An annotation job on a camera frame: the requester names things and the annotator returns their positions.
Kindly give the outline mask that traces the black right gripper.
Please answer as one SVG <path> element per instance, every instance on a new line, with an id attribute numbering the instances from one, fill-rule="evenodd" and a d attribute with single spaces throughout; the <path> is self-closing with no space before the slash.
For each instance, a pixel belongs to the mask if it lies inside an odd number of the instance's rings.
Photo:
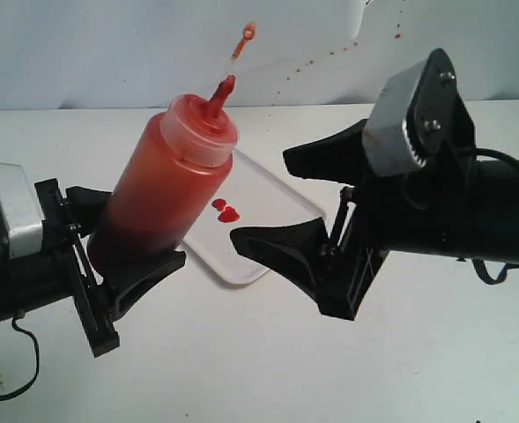
<path id="1" fill-rule="evenodd" d="M 459 94 L 440 150 L 418 171 L 375 175 L 362 144 L 366 123 L 283 151 L 290 175 L 345 184 L 330 238 L 322 218 L 230 232 L 240 256 L 292 282 L 323 315 L 344 320 L 357 315 L 390 250 L 432 255 L 446 246 L 473 163 L 460 154 L 475 143 Z"/>

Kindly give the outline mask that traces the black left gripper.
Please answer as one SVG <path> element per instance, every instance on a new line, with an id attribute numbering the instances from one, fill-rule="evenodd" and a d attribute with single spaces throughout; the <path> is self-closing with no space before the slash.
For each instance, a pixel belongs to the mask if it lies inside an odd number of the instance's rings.
<path id="1" fill-rule="evenodd" d="M 123 318 L 160 281 L 180 270 L 186 253 L 165 251 L 111 269 L 103 277 L 107 301 L 82 239 L 89 234 L 85 225 L 98 223 L 111 193 L 74 186 L 63 195 L 56 179 L 37 182 L 34 188 L 45 217 L 42 249 L 54 257 L 58 278 L 70 291 L 93 356 L 100 357 L 120 344 L 112 321 Z"/>

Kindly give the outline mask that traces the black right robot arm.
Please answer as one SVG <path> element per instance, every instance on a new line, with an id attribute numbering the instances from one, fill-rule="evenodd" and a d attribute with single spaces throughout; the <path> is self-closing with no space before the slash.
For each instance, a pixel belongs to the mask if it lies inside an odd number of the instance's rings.
<path id="1" fill-rule="evenodd" d="M 342 184 L 321 219 L 231 232 L 235 250 L 353 320 L 391 251 L 471 261 L 488 285 L 519 268 L 519 160 L 477 147 L 451 70 L 390 78 L 370 116 L 287 149 L 288 172 Z"/>

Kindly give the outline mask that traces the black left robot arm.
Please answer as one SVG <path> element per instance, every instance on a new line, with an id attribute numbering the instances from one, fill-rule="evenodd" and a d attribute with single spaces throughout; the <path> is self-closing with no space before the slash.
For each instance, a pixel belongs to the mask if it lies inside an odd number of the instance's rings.
<path id="1" fill-rule="evenodd" d="M 110 194 L 57 179 L 31 184 L 20 165 L 0 163 L 0 322 L 71 297 L 93 355 L 120 344 L 114 323 L 162 279 L 184 266 L 172 251 L 96 280 L 82 239 Z"/>

